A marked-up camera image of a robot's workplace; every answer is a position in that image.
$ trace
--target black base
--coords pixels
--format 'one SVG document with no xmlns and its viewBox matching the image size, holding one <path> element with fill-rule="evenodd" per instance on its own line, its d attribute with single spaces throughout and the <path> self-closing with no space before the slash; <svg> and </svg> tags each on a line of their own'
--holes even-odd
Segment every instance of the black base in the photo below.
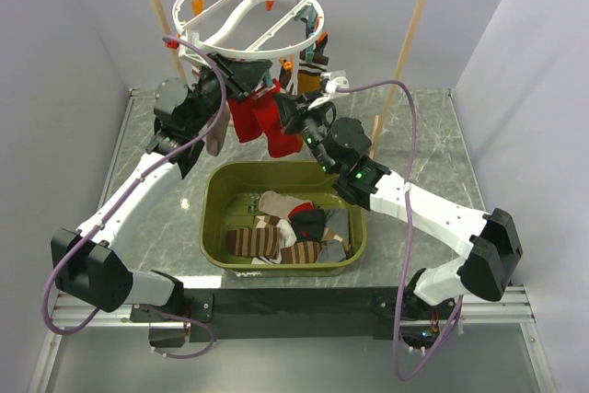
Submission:
<svg viewBox="0 0 589 393">
<path fill-rule="evenodd" d="M 392 339 L 396 287 L 348 289 L 188 289 L 185 298 L 191 318 L 208 322 L 220 340 L 260 338 L 309 338 L 372 336 Z M 437 307 L 440 319 L 452 312 L 448 300 Z M 429 320 L 431 312 L 421 318 Z M 165 322 L 140 308 L 134 308 L 132 322 Z M 410 327 L 412 333 L 429 330 L 429 325 Z M 170 330 L 157 329 L 150 341 L 155 347 L 169 347 Z M 183 335 L 181 329 L 176 332 Z M 191 327 L 191 342 L 208 341 L 206 331 Z"/>
</svg>

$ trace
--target brown striped sock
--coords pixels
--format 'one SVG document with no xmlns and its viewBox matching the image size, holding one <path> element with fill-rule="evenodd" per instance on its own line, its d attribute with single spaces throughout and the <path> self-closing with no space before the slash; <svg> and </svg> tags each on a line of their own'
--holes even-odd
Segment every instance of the brown striped sock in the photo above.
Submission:
<svg viewBox="0 0 589 393">
<path fill-rule="evenodd" d="M 278 227 L 264 227 L 252 229 L 245 227 L 230 230 L 225 236 L 227 252 L 238 257 L 266 257 L 276 258 L 280 247 L 280 229 Z"/>
<path fill-rule="evenodd" d="M 267 227 L 269 225 L 277 226 L 280 223 L 280 218 L 274 215 L 258 215 L 254 220 L 254 227 L 257 229 L 261 229 L 263 227 Z"/>
<path fill-rule="evenodd" d="M 301 241 L 290 248 L 280 250 L 283 257 L 281 264 L 308 264 L 317 261 L 321 251 L 321 243 L 317 241 Z"/>
<path fill-rule="evenodd" d="M 305 62 L 305 52 L 301 52 L 298 64 L 296 93 L 317 91 L 321 89 L 321 74 L 327 72 L 329 57 L 315 54 L 311 63 Z"/>
</svg>

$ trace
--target gray marble table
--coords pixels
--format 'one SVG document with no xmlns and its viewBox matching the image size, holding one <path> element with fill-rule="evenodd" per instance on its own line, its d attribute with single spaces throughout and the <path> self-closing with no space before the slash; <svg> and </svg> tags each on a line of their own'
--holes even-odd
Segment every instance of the gray marble table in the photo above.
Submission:
<svg viewBox="0 0 589 393">
<path fill-rule="evenodd" d="M 448 89 L 414 91 L 419 113 L 418 155 L 413 182 L 458 204 L 482 209 L 482 200 Z M 337 101 L 338 116 L 362 121 L 370 133 L 387 88 L 358 93 Z M 133 171 L 152 136 L 155 97 L 148 91 L 133 94 L 129 118 L 115 152 L 107 194 L 113 193 Z M 385 124 L 375 159 L 403 172 L 410 149 L 410 112 L 398 95 Z M 311 159 L 304 150 L 288 159 Z M 128 245 L 122 259 L 130 269 L 159 270 L 181 277 L 189 288 L 259 287 L 370 287 L 397 286 L 404 256 L 407 227 L 381 214 L 366 214 L 367 246 L 363 256 L 337 276 L 243 278 L 211 264 L 201 253 L 199 230 L 206 179 L 227 161 L 270 161 L 262 137 L 240 144 L 230 128 L 218 157 L 203 153 L 190 175 L 149 214 Z M 423 267 L 435 267 L 454 258 L 454 252 L 438 240 L 417 232 L 410 275 Z"/>
</svg>

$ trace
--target green plastic basin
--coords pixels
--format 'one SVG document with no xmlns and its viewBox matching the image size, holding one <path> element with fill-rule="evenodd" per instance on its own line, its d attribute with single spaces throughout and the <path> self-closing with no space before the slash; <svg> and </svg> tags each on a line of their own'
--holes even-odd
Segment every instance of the green plastic basin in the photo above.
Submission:
<svg viewBox="0 0 589 393">
<path fill-rule="evenodd" d="M 215 266 L 240 276 L 320 276 L 340 273 L 358 260 L 366 247 L 364 211 L 340 198 L 326 175 L 313 161 L 253 161 L 227 163 L 209 178 L 201 220 L 201 249 Z M 350 214 L 350 244 L 353 255 L 342 262 L 311 264 L 251 264 L 225 251 L 225 234 L 253 227 L 254 217 L 263 214 L 258 200 L 265 191 L 311 200 L 321 209 L 346 208 Z"/>
</svg>

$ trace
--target red cloth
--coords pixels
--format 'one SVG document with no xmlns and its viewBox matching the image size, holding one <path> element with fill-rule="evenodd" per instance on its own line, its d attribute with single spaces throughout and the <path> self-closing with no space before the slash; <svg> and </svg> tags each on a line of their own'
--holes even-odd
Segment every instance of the red cloth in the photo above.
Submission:
<svg viewBox="0 0 589 393">
<path fill-rule="evenodd" d="M 228 100 L 229 109 L 233 116 L 233 127 L 236 129 L 240 143 L 251 142 L 258 138 L 262 130 L 254 115 L 254 101 L 248 97 L 243 101 Z"/>
<path fill-rule="evenodd" d="M 303 204 L 299 204 L 298 206 L 296 206 L 289 214 L 288 217 L 290 218 L 291 216 L 293 216 L 294 214 L 297 214 L 299 212 L 303 212 L 303 211 L 310 211 L 311 209 L 313 209 L 313 204 L 310 202 L 304 202 Z"/>
<path fill-rule="evenodd" d="M 303 139 L 297 134 L 283 133 L 278 107 L 273 98 L 281 87 L 278 80 L 272 82 L 273 87 L 262 87 L 241 102 L 228 102 L 239 142 L 250 142 L 264 133 L 268 139 L 268 153 L 272 158 L 280 158 L 299 152 L 303 147 Z"/>
<path fill-rule="evenodd" d="M 279 93 L 281 89 L 280 83 L 278 80 L 272 82 L 273 88 L 262 89 L 261 95 L 260 92 L 253 94 L 253 111 L 260 128 L 268 139 L 268 153 L 272 158 L 280 158 L 299 152 L 303 147 L 303 139 L 297 134 L 283 133 L 278 107 L 274 102 L 274 94 Z"/>
</svg>

